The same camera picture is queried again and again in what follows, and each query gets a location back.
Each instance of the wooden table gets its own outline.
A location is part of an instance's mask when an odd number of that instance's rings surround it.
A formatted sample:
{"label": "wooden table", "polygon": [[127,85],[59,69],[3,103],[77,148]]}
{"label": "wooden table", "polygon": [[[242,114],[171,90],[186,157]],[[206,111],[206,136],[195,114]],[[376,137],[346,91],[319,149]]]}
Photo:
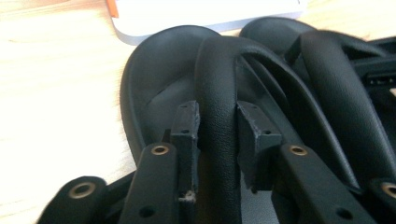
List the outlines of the wooden table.
{"label": "wooden table", "polygon": [[[370,40],[396,35],[395,8],[313,0],[299,20]],[[111,183],[135,169],[119,106],[134,48],[117,39],[104,0],[0,3],[0,223],[35,223],[71,179]]]}

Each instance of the flip-flop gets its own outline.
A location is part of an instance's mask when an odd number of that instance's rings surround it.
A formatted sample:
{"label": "flip-flop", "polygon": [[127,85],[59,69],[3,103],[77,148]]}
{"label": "flip-flop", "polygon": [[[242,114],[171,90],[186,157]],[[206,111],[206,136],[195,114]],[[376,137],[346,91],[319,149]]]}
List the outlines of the flip-flop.
{"label": "flip-flop", "polygon": [[386,63],[391,57],[394,61],[394,56],[374,43],[318,31],[289,19],[253,21],[240,36],[277,49],[304,80],[332,125],[362,188],[375,177],[396,177],[394,97],[389,86],[363,85],[367,73],[380,75],[396,70],[389,63],[386,67],[374,65],[381,60]]}
{"label": "flip-flop", "polygon": [[145,146],[162,141],[177,107],[194,100],[201,116],[198,223],[276,222],[268,193],[240,188],[237,100],[262,110],[282,144],[314,148],[340,179],[356,185],[320,107],[286,63],[256,42],[192,26],[153,35],[126,64],[121,113],[136,162]]}

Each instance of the orange object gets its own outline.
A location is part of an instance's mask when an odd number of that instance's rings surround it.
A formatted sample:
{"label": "orange object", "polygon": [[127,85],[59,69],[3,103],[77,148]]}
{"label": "orange object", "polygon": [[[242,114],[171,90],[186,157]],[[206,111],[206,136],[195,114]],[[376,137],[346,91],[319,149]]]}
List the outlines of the orange object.
{"label": "orange object", "polygon": [[119,11],[117,10],[116,0],[106,0],[106,2],[110,16],[113,18],[118,18]]}

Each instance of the white tray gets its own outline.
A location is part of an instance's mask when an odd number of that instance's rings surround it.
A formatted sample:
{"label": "white tray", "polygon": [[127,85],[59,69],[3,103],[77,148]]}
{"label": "white tray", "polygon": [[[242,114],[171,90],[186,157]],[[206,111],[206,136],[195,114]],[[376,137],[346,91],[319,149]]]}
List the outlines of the white tray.
{"label": "white tray", "polygon": [[161,30],[200,25],[217,32],[242,28],[264,16],[297,18],[305,0],[116,0],[119,16],[112,17],[117,36],[130,45]]}

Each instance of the wooden surface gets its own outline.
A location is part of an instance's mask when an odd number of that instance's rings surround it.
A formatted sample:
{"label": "wooden surface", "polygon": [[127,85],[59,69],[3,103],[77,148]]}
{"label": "wooden surface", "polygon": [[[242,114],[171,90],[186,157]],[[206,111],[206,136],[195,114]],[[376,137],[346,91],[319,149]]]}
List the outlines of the wooden surface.
{"label": "wooden surface", "polygon": [[[313,0],[299,20],[370,40],[396,35],[395,8]],[[133,50],[105,0],[0,2],[0,223],[35,223],[71,179],[111,183],[135,169],[119,107]]]}

